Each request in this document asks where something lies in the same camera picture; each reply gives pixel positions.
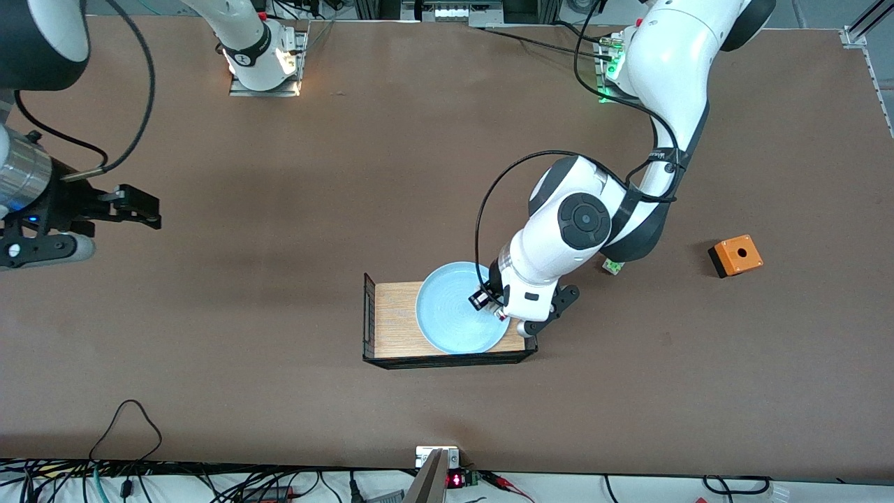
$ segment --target robotic arm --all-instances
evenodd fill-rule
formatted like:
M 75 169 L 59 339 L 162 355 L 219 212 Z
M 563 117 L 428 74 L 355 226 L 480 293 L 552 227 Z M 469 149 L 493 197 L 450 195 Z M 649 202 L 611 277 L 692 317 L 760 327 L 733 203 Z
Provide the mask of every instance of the robotic arm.
M 297 71 L 294 29 L 262 21 L 249 0 L 184 3 L 214 29 L 231 71 L 246 88 L 270 90 Z M 114 0 L 110 4 L 121 12 Z M 129 185 L 95 189 L 88 174 L 48 155 L 38 144 L 39 133 L 23 135 L 5 126 L 14 90 L 63 90 L 84 72 L 90 45 L 83 5 L 0 3 L 0 270 L 90 258 L 93 220 L 161 228 L 155 197 Z
M 751 39 L 775 0 L 650 4 L 638 27 L 612 37 L 621 41 L 622 59 L 606 75 L 670 127 L 653 119 L 654 148 L 642 183 L 621 183 L 605 166 L 581 157 L 555 162 L 529 198 L 527 224 L 491 265 L 486 291 L 469 297 L 476 309 L 499 301 L 502 306 L 489 306 L 499 317 L 548 320 L 560 277 L 597 252 L 627 262 L 654 248 L 708 115 L 711 63 L 721 49 Z M 532 336 L 531 328 L 542 326 L 519 323 L 519 332 Z

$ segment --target brown tabletop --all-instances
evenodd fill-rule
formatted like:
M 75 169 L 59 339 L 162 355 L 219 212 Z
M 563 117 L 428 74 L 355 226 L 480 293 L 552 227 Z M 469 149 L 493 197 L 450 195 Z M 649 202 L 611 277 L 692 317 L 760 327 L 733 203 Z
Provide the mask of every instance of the brown tabletop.
M 25 99 L 114 156 L 146 71 L 120 20 L 89 25 L 83 78 Z M 139 26 L 156 111 L 95 185 L 155 194 L 164 229 L 99 224 L 92 260 L 0 277 L 0 456 L 84 457 L 134 397 L 159 459 L 397 467 L 455 443 L 500 470 L 894 477 L 894 141 L 836 32 L 766 31 L 718 56 L 662 240 L 617 277 L 596 260 L 569 275 L 582 297 L 539 353 L 385 371 L 360 359 L 364 272 L 419 281 L 471 260 L 511 161 L 575 149 L 623 174 L 651 147 L 646 117 L 599 104 L 566 55 L 457 25 L 338 23 L 299 98 L 228 97 L 200 19 Z M 551 162 L 497 189 L 482 260 Z M 739 234 L 766 263 L 721 280 L 705 251 Z M 152 442 L 129 409 L 98 454 Z

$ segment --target round plate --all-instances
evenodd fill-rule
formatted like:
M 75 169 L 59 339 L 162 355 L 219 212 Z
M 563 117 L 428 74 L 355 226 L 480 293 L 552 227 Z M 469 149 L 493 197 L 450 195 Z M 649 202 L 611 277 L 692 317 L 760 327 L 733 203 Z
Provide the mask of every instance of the round plate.
M 447 354 L 483 353 L 494 347 L 509 318 L 500 321 L 487 310 L 475 311 L 468 298 L 477 291 L 472 262 L 453 262 L 428 275 L 416 297 L 416 321 L 422 335 Z M 487 281 L 487 268 L 478 266 Z

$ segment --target orange box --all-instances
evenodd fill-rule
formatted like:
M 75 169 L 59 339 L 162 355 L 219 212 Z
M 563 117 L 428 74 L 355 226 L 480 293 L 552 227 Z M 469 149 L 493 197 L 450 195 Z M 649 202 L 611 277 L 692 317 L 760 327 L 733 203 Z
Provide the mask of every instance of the orange box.
M 708 255 L 720 277 L 736 276 L 763 265 L 761 254 L 748 234 L 715 244 Z

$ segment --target metal cylinder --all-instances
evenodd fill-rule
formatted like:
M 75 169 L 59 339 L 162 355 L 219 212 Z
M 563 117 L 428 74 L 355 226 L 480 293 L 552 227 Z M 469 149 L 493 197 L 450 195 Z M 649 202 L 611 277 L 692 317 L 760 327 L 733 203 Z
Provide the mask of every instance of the metal cylinder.
M 44 192 L 53 161 L 27 138 L 0 124 L 0 206 L 25 208 Z

